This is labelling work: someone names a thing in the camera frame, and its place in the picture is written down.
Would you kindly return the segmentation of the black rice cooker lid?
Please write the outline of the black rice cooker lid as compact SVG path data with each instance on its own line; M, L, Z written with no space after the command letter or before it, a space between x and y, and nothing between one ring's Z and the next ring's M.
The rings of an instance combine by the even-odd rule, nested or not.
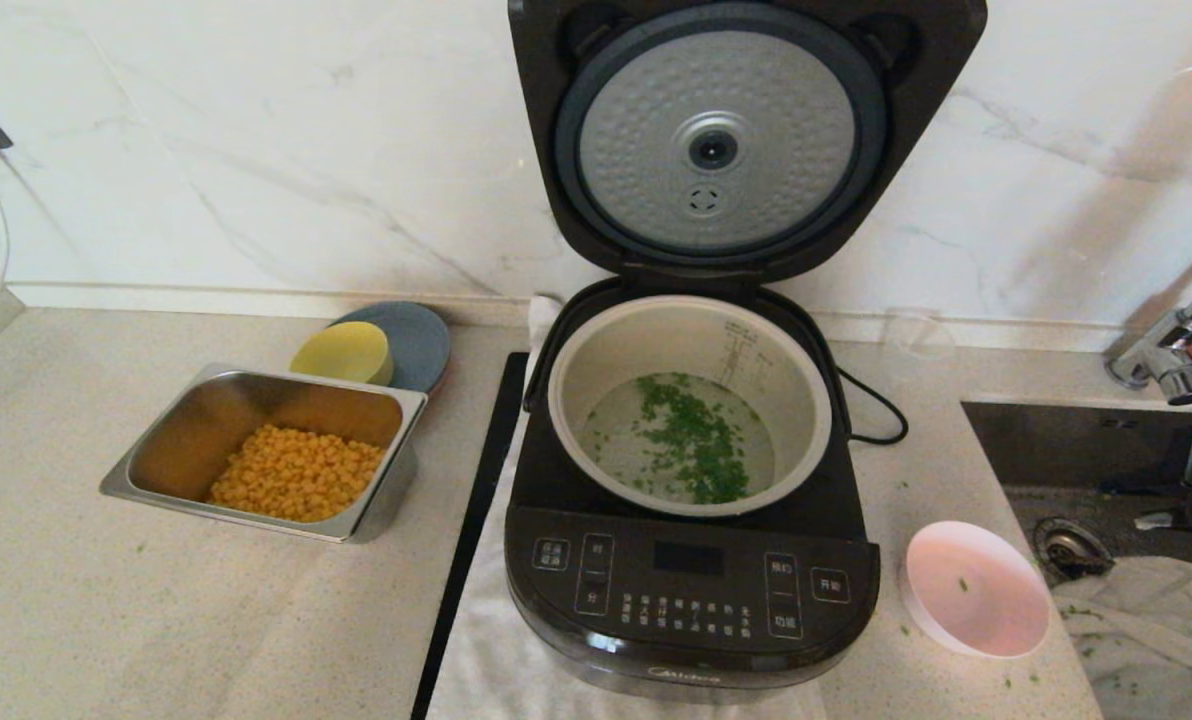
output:
M505 0L546 199L619 275L783 281L898 176L986 0Z

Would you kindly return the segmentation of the white round bowl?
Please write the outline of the white round bowl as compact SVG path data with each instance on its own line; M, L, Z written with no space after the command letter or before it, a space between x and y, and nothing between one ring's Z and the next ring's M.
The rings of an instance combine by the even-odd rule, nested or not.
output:
M899 566L899 596L921 633L980 659L1024 659L1050 625L1038 570L1006 539L966 521L915 530Z

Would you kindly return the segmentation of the small yellow bowl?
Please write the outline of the small yellow bowl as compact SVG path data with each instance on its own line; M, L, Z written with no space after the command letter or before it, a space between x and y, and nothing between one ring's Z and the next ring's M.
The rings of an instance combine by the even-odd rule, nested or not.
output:
M387 334L368 322L325 327L309 337L288 364L291 373L375 386L390 386L395 370Z

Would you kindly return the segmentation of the grey-blue round plate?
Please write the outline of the grey-blue round plate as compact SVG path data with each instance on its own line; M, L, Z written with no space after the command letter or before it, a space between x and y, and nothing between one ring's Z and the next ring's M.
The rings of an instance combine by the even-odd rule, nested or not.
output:
M385 333L392 360L387 387L432 395L448 370L453 339L435 310L414 302L378 302L334 319L330 325L364 322Z

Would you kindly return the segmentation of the yellow corn kernels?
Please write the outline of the yellow corn kernels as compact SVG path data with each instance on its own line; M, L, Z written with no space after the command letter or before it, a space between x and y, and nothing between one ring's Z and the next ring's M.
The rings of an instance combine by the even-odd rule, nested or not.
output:
M267 519L317 523L364 495L384 449L354 439L262 426L207 488L206 502Z

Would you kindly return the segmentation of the rectangular stainless steel tray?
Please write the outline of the rectangular stainless steel tray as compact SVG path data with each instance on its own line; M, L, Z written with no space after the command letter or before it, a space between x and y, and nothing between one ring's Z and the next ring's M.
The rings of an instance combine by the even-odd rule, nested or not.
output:
M331 544L366 544L403 505L417 474L414 429L430 401L409 389L209 364L153 420L99 484L104 496ZM331 519L303 523L207 503L229 457L263 426L380 447L362 495Z

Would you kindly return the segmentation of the chrome kitchen faucet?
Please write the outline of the chrome kitchen faucet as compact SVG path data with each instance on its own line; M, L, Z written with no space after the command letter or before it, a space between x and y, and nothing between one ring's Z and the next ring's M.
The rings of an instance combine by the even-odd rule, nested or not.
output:
M1192 404L1192 302L1172 308L1122 350L1109 350L1104 370L1112 381L1144 389L1151 381L1172 406Z

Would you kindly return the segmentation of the chopped green onions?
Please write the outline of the chopped green onions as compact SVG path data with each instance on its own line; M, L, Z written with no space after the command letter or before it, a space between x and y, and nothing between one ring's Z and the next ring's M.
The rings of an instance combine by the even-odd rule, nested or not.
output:
M687 373L620 384L586 415L578 441L620 486L688 505L752 497L775 480L769 429L728 387Z

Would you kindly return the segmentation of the grey inner cooking pot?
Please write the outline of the grey inner cooking pot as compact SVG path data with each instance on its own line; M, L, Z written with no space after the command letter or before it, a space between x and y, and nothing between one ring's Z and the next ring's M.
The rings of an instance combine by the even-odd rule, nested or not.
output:
M673 372L728 387L760 416L775 452L770 488L735 502L688 505L620 486L592 463L577 437L586 415L620 384ZM771 314L688 294L623 302L586 319L555 355L546 402L555 437L588 478L633 505L683 519L728 519L783 501L820 468L844 429L828 373Z

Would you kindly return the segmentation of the clear glass cup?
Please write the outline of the clear glass cup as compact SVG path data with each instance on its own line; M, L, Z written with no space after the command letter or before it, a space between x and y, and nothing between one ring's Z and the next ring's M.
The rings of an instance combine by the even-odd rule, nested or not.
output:
M896 384L939 368L960 350L944 319L919 308L893 308L884 319L881 343L884 370Z

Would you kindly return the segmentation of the round metal sink drain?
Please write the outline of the round metal sink drain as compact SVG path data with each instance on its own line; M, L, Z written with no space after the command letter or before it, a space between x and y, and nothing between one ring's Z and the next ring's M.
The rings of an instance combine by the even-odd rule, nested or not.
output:
M1041 571L1053 585L1107 575L1116 560L1088 528L1068 519L1041 519L1031 533Z

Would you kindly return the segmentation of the stainless steel sink basin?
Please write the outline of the stainless steel sink basin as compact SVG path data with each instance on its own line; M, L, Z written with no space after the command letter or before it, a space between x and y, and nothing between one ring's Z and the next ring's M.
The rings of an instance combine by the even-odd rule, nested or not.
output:
M1172 432L1192 426L1192 412L991 401L966 401L962 409L1035 559L1035 525L1068 519L1099 538L1116 561L1163 555L1192 564L1192 533L1134 525L1137 516L1172 505L1171 499L1098 491L1113 474L1162 460Z

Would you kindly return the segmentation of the black rice cooker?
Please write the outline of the black rice cooker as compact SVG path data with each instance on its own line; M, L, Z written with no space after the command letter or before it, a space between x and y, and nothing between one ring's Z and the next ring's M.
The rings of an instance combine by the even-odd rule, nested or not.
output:
M592 284L524 395L510 597L582 679L743 702L826 674L879 606L837 364L769 290Z

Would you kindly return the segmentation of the crumpled white dish cloth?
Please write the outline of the crumpled white dish cloth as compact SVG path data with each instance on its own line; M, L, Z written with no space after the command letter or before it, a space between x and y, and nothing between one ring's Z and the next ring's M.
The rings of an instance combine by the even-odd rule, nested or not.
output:
M1126 557L1050 589L1105 720L1192 720L1192 564Z

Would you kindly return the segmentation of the white towel under cooker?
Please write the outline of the white towel under cooker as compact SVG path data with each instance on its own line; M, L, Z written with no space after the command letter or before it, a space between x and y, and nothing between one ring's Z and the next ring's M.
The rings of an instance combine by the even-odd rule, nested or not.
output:
M532 352L503 474L513 495L488 513L427 720L826 720L814 679L840 654L811 619L808 579L828 551L826 495L852 486L832 470L846 424L805 486L766 509L633 505L578 468L547 411L559 348L608 309L552 311ZM838 411L811 319L778 302L750 310L811 350Z

